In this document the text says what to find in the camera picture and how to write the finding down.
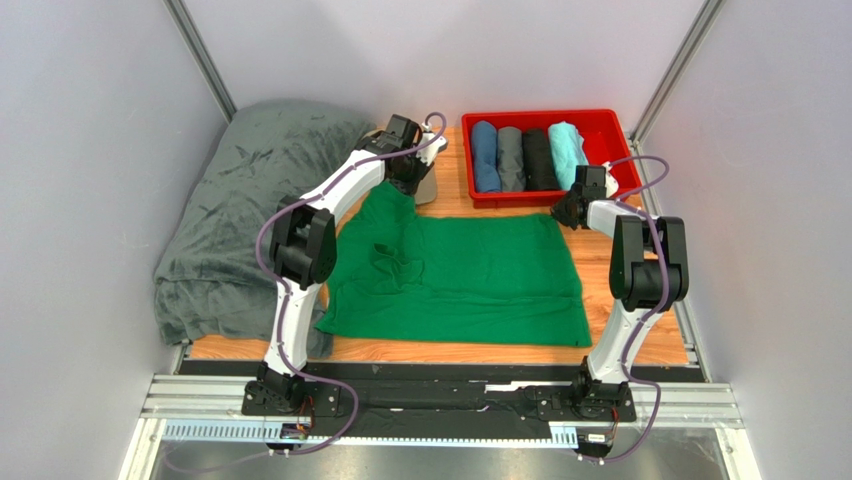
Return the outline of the green t-shirt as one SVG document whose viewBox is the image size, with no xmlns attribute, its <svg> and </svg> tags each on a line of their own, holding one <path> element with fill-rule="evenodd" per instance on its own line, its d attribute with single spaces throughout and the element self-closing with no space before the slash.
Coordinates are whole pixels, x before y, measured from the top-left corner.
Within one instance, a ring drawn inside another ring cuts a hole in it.
<svg viewBox="0 0 852 480">
<path fill-rule="evenodd" d="M 434 218 L 389 184 L 338 237 L 320 331 L 341 337 L 585 348 L 583 287 L 544 214 Z"/>
</svg>

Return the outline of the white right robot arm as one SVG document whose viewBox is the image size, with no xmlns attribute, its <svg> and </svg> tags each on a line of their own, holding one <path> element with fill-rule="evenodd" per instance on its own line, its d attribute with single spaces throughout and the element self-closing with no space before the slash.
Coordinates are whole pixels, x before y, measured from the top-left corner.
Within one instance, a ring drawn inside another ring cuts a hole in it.
<svg viewBox="0 0 852 480">
<path fill-rule="evenodd" d="M 684 221 L 653 216 L 614 198 L 604 166 L 580 165 L 552 217 L 612 241 L 609 290 L 614 304 L 598 344 L 581 363 L 567 404 L 581 419 L 607 417 L 630 399 L 632 367 L 648 333 L 689 289 Z"/>
</svg>

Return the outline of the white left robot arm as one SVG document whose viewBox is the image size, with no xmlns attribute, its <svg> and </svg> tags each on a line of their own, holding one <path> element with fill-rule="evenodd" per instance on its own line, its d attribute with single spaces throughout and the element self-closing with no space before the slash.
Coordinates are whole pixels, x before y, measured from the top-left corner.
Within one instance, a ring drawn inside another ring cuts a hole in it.
<svg viewBox="0 0 852 480">
<path fill-rule="evenodd" d="M 306 414 L 316 380 L 304 372 L 315 302 L 337 262 L 337 222 L 371 189 L 388 183 L 416 194 L 437 155 L 443 130 L 394 115 L 386 127 L 358 141 L 328 179 L 299 198 L 285 198 L 262 226 L 255 246 L 261 269 L 277 287 L 273 333 L 255 380 L 245 388 L 249 416 Z"/>
</svg>

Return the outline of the tan baseball cap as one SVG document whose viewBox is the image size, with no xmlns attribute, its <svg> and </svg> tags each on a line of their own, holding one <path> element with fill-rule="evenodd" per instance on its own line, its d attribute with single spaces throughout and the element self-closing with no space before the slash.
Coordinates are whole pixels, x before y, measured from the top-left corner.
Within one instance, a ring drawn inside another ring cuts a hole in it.
<svg viewBox="0 0 852 480">
<path fill-rule="evenodd" d="M 415 204 L 422 206 L 436 200 L 438 194 L 438 185 L 435 169 L 431 168 L 425 176 L 419 181 L 417 191 L 414 194 Z"/>
</svg>

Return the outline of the turquoise rolled t-shirt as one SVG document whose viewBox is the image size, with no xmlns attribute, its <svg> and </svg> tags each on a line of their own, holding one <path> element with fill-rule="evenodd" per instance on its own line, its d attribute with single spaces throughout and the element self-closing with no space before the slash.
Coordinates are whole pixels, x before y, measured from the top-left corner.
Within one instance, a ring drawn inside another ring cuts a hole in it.
<svg viewBox="0 0 852 480">
<path fill-rule="evenodd" d="M 554 172 L 562 190 L 569 190 L 576 181 L 576 168 L 589 164 L 578 128 L 567 122 L 548 127 Z"/>
</svg>

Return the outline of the black rolled t-shirt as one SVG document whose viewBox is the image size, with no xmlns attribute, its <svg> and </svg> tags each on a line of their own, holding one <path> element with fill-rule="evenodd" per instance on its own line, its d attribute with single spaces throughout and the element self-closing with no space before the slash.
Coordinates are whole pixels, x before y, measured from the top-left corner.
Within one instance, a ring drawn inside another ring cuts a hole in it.
<svg viewBox="0 0 852 480">
<path fill-rule="evenodd" d="M 523 166 L 527 191 L 558 191 L 551 147 L 542 129 L 522 133 Z"/>
</svg>

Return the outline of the red plastic bin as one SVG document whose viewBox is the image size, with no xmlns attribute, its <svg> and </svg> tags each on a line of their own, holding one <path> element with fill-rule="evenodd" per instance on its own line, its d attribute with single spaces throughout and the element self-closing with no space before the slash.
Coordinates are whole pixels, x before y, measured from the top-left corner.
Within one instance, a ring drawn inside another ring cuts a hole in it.
<svg viewBox="0 0 852 480">
<path fill-rule="evenodd" d="M 517 127 L 522 131 L 565 121 L 578 128 L 583 137 L 583 150 L 592 165 L 602 165 L 630 155 L 628 143 L 616 113 L 610 109 L 532 110 L 509 112 L 471 112 L 461 116 L 461 132 L 467 176 L 468 195 L 477 209 L 549 207 L 561 199 L 563 191 L 517 193 L 480 193 L 474 179 L 471 135 L 473 126 L 487 121 L 496 128 Z"/>
</svg>

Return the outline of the blue rolled t-shirt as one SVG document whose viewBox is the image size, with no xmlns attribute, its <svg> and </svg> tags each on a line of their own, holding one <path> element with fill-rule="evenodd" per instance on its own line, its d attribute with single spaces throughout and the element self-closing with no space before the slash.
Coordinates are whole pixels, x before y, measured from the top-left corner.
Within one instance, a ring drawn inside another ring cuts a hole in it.
<svg viewBox="0 0 852 480">
<path fill-rule="evenodd" d="M 478 193 L 500 193 L 502 184 L 497 169 L 496 127 L 487 121 L 479 121 L 473 125 L 470 140 L 475 190 Z"/>
</svg>

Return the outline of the grey rolled t-shirt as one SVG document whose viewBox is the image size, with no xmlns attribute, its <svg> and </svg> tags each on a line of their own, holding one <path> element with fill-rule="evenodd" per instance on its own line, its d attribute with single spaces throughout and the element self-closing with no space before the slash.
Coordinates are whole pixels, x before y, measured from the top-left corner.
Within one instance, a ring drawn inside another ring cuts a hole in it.
<svg viewBox="0 0 852 480">
<path fill-rule="evenodd" d="M 526 188 L 522 132 L 504 127 L 497 132 L 497 170 L 504 193 L 522 192 Z"/>
</svg>

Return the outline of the grey plush pillow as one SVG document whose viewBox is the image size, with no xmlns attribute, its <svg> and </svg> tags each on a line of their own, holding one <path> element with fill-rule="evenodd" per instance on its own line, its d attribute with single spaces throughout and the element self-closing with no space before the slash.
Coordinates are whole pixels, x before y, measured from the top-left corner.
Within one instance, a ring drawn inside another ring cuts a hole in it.
<svg viewBox="0 0 852 480">
<path fill-rule="evenodd" d="M 166 344 L 270 339 L 277 291 L 255 258 L 258 233 L 280 200 L 319 186 L 374 127 L 365 113 L 310 100 L 266 101 L 235 114 L 155 269 L 155 319 Z"/>
</svg>

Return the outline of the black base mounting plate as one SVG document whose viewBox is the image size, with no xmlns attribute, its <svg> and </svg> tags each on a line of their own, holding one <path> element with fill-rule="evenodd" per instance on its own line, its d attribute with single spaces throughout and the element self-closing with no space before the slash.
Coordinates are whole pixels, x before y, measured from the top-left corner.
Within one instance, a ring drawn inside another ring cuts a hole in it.
<svg viewBox="0 0 852 480">
<path fill-rule="evenodd" d="M 551 422 L 590 422 L 604 429 L 632 423 L 626 406 L 607 417 L 581 419 L 566 398 L 581 366 L 309 363 L 304 428 L 316 435 L 439 440 L 532 440 Z"/>
</svg>

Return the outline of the aluminium frame rail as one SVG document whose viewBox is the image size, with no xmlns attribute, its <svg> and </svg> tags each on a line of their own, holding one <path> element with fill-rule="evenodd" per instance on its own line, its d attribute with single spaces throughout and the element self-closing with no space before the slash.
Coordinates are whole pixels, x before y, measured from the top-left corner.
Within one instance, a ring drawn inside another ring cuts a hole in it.
<svg viewBox="0 0 852 480">
<path fill-rule="evenodd" d="M 124 479 L 757 479 L 730 386 L 654 370 L 617 413 L 567 402 L 566 367 L 317 364 L 290 413 L 245 363 L 153 378 Z"/>
</svg>

